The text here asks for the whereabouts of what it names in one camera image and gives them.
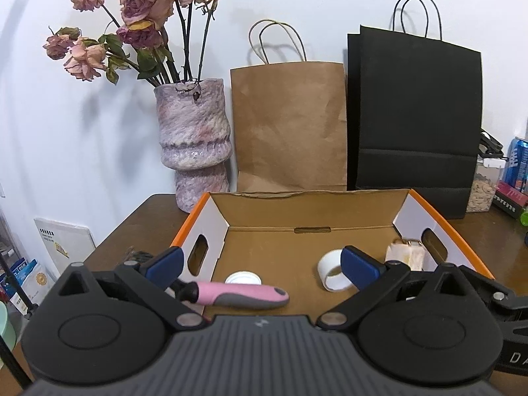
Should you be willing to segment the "white tape roll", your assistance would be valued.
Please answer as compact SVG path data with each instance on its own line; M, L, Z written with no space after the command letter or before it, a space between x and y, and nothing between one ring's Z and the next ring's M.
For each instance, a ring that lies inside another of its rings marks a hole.
M317 272L323 288L330 292L340 292L355 288L341 268L340 249L328 251L318 261Z

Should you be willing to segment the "beige small perfume bottle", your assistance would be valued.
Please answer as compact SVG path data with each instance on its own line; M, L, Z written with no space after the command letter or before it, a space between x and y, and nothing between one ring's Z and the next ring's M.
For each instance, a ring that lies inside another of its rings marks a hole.
M427 249L421 241L394 240L386 251L385 261L399 261L409 266L412 271L422 271Z

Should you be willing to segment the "pink grey pet brush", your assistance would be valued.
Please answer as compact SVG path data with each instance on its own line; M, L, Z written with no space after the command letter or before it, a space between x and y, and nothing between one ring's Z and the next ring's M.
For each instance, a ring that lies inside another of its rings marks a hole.
M266 310L281 308L290 300L285 290L259 284L176 280L170 285L170 289L175 293L176 299L204 307Z

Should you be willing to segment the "white round lid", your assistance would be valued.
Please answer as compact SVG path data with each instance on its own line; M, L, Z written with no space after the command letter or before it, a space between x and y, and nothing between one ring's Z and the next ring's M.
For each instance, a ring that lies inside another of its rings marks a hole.
M225 283L229 284L250 284L261 285L262 281L259 275L250 271L237 271L225 278Z

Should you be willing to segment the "green bottle cap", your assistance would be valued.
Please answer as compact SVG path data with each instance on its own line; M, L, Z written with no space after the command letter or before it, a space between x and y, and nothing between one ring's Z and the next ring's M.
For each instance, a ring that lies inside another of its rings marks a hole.
M524 210L523 213L521 213L519 217L519 221L522 226L527 227L528 226L528 210Z

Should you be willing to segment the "orange cardboard box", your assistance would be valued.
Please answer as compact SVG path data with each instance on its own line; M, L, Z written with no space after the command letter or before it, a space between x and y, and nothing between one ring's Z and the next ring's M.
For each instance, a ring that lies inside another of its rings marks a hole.
M492 273L463 237L413 189L207 193L186 218L173 244L184 253L183 281L225 281L250 271L285 290L278 315L320 314L354 289L330 292L318 261L347 245L383 260L395 239L419 240L432 232L446 261L486 277Z

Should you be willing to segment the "dark red small box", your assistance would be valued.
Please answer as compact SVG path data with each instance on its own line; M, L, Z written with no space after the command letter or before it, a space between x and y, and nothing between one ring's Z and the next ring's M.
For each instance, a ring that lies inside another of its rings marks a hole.
M527 195L524 195L509 184L500 181L497 185L492 204L514 219L518 219L527 206Z

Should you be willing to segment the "clear jar of seeds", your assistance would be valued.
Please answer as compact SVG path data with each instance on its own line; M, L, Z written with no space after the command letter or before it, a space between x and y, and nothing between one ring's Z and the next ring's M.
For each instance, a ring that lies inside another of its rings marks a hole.
M503 145L481 129L474 180L466 207L467 213L489 211L507 161Z

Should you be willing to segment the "blue white packages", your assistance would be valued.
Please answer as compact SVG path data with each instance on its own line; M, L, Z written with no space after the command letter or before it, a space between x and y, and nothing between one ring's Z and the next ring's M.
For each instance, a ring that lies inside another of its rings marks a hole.
M40 305L54 285L54 278L48 274L47 269L37 260L28 262L25 258L15 262L11 271L14 274L20 287L23 289L29 300L36 305ZM7 281L5 275L1 276L1 285L10 302L22 314L28 314L28 308L23 302L14 287Z

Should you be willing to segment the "blue drink can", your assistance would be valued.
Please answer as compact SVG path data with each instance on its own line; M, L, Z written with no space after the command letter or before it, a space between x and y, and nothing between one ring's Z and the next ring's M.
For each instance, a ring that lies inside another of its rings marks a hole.
M524 192L527 183L527 162L527 141L520 138L513 139L508 149L508 162L503 182L520 192Z

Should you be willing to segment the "pink mottled ceramic vase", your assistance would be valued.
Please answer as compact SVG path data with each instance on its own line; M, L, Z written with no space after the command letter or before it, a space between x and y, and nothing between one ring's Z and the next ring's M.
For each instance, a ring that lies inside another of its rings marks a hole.
M189 213L206 192L227 192L233 153L222 79L154 89L162 164L175 171L176 204Z

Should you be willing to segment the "black metal stand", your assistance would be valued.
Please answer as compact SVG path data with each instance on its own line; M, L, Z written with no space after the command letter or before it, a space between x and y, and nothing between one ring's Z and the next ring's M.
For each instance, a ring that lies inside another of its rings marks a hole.
M1 334L7 348L1 345L1 358L4 361L5 368L11 373L15 382L20 388L26 390L33 382L33 377L29 371L27 362L17 345L18 334L20 326L20 315L15 310L14 306L9 302L9 299L1 290L1 302L5 304L5 326L2 327Z

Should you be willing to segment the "brown paper bag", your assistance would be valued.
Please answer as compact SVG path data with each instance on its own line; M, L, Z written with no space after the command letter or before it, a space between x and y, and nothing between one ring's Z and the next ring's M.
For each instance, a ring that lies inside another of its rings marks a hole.
M347 188L346 76L343 63L310 62L299 33L299 61L262 61L231 70L237 191L344 191Z

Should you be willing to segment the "black paper bag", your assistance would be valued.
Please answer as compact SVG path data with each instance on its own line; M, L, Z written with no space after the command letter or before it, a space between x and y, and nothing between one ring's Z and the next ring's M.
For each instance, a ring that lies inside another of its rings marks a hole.
M415 189L466 214L482 118L479 52L362 26L347 36L347 187Z

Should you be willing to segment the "dried pink rose bouquet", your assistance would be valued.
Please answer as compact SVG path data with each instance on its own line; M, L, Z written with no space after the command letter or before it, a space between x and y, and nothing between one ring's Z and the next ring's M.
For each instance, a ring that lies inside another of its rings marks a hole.
M140 81L153 87L174 84L194 89L202 82L203 69L191 69L191 19L201 11L212 22L219 0L119 0L120 14L111 16L114 31L92 39L77 27L51 31L43 48L47 56L60 61L67 73L82 82L106 77L119 81L122 70L132 69ZM169 47L166 22L177 16L182 31L183 63Z

